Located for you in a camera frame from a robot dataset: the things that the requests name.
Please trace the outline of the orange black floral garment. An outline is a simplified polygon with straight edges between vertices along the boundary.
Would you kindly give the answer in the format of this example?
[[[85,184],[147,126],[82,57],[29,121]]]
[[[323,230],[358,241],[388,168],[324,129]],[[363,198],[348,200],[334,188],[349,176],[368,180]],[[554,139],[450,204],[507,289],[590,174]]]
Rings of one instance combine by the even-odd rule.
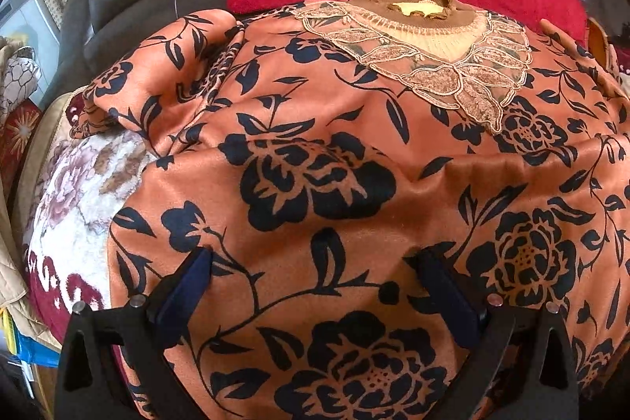
[[[213,419],[422,418],[462,350],[410,257],[554,306],[576,379],[629,353],[629,98],[553,24],[456,0],[312,0],[159,30],[72,115],[154,161],[109,228],[114,306],[198,248],[167,354]]]

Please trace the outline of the blue plastic bag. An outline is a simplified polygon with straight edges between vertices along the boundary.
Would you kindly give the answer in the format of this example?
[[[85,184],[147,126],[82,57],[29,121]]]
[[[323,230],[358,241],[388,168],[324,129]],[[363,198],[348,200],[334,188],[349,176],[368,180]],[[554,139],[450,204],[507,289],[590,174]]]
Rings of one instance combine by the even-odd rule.
[[[14,330],[14,338],[15,355],[19,360],[46,368],[59,367],[60,354],[58,352],[22,335],[18,329]]]

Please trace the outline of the beige quilted cloth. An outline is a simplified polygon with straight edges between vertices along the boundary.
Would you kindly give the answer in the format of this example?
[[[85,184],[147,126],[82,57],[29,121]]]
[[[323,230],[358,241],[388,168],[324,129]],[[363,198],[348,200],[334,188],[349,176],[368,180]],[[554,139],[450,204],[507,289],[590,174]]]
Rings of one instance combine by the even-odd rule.
[[[29,300],[29,286],[24,280],[24,261],[14,235],[26,227],[27,208],[31,207],[34,188],[20,185],[9,216],[6,199],[1,194],[1,308],[11,315],[18,331],[56,353],[61,343],[42,321]]]

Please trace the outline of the floral white maroon blanket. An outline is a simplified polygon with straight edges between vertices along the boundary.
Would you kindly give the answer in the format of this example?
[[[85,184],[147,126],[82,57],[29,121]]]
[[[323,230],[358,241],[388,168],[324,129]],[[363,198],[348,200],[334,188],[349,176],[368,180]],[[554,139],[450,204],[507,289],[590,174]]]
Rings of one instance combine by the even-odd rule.
[[[73,99],[57,97],[35,135],[33,148],[45,153],[21,238],[29,300],[56,345],[76,303],[111,307],[109,227],[155,160],[141,137],[124,128],[73,139]]]

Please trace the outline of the red sunburst cushion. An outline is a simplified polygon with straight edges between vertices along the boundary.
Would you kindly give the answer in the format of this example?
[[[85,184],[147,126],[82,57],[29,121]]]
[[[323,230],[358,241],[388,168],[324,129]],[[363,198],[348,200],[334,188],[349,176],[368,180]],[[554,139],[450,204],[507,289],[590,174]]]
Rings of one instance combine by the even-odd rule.
[[[5,199],[11,196],[24,161],[24,153],[41,116],[42,111],[30,99],[26,99],[9,113],[1,128],[1,182]]]

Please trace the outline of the white patterned bag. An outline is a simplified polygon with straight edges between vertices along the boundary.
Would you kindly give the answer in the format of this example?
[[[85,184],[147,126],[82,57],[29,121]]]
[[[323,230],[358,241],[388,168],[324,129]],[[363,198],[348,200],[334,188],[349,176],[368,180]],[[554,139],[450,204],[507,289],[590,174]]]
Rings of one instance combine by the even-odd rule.
[[[9,115],[36,91],[42,71],[35,50],[23,37],[1,36],[0,41],[0,120],[4,126]]]

